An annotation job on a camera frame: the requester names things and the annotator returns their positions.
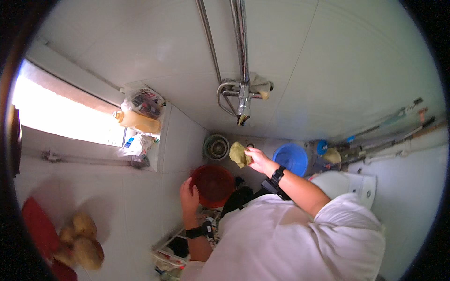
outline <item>potato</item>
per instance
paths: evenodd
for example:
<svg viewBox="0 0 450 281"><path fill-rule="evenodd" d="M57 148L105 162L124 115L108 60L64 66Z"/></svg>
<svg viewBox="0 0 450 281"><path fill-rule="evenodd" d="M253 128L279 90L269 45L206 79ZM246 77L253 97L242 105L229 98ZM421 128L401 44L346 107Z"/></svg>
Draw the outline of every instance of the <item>potato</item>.
<svg viewBox="0 0 450 281"><path fill-rule="evenodd" d="M63 264L72 267L76 264L74 256L68 247L61 246L56 253L53 253L55 260L62 262Z"/></svg>
<svg viewBox="0 0 450 281"><path fill-rule="evenodd" d="M75 261L87 270L96 270L102 266L103 257L99 255L95 242L86 237L79 237L75 240L73 256Z"/></svg>
<svg viewBox="0 0 450 281"><path fill-rule="evenodd" d="M62 243L68 246L73 245L75 236L77 236L77 234L75 233L75 230L73 229L72 226L65 226L59 232L59 239L61 240Z"/></svg>
<svg viewBox="0 0 450 281"><path fill-rule="evenodd" d="M97 249L97 254L100 257L100 260L103 262L103 260L105 259L105 253L103 252L103 248L100 245L100 243L97 240L92 241L92 243L94 244L94 246Z"/></svg>
<svg viewBox="0 0 450 281"><path fill-rule="evenodd" d="M73 229L77 235L95 240L97 237L97 227L90 216L84 212L73 216Z"/></svg>

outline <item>bathroom floor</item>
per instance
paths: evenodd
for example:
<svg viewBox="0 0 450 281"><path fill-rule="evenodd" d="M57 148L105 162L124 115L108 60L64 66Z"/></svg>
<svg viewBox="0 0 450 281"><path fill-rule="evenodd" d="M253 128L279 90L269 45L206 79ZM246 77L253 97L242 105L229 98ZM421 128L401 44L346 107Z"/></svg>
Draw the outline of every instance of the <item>bathroom floor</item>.
<svg viewBox="0 0 450 281"><path fill-rule="evenodd" d="M221 134L223 135L229 142L230 146L234 142L240 142L242 145L247 146L252 143L255 148L261 149L270 159L277 148L285 143L297 143L301 146L304 146L304 142L293 141L288 139L279 139L279 138L257 138L257 137L249 137L249 136L241 136L241 135L232 135L232 134ZM311 156L311 150L306 149L309 156ZM266 178L265 175L256 172L252 168L245 166L242 169L234 163L228 156L221 161L213 161L209 160L208 164L221 165L226 168L228 171L232 173L233 176L242 177L247 185L253 189L253 192L256 192L261 189L261 183Z"/></svg>

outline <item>blue plastic basin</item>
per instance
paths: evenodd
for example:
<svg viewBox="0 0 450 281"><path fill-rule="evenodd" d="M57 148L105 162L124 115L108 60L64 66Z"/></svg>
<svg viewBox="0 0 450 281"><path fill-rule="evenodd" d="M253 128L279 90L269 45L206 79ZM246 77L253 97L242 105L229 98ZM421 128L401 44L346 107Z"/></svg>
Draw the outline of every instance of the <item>blue plastic basin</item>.
<svg viewBox="0 0 450 281"><path fill-rule="evenodd" d="M280 146L275 150L272 160L301 177L305 175L308 168L306 151L295 143L287 143Z"/></svg>

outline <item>black wrist strap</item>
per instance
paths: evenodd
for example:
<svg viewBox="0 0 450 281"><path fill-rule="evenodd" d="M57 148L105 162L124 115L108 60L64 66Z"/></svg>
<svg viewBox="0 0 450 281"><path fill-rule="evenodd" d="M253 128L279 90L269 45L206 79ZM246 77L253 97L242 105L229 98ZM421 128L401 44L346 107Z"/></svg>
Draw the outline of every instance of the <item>black wrist strap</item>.
<svg viewBox="0 0 450 281"><path fill-rule="evenodd" d="M214 233L212 232L212 225L209 220L205 221L201 226L186 230L186 237L194 239L200 236L206 235L208 238L212 238Z"/></svg>
<svg viewBox="0 0 450 281"><path fill-rule="evenodd" d="M284 176L284 170L286 167L280 165L280 167L272 174L272 178L266 178L261 184L263 188L268 190L270 193L280 196L283 200L292 200L280 187L279 182Z"/></svg>
<svg viewBox="0 0 450 281"><path fill-rule="evenodd" d="M279 182L281 178L284 176L283 171L286 169L286 167L281 166L272 174L272 178L270 179L275 186L279 187Z"/></svg>

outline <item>white t-shirt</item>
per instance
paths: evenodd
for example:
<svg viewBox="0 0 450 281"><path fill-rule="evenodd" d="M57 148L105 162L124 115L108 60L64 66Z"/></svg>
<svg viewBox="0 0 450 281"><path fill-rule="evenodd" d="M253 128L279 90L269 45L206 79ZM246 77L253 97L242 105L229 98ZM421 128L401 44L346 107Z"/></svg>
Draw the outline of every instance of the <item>white t-shirt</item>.
<svg viewBox="0 0 450 281"><path fill-rule="evenodd" d="M263 195L226 214L219 231L208 261L189 262L181 281L372 281L385 248L379 221L351 193L314 220L292 201Z"/></svg>

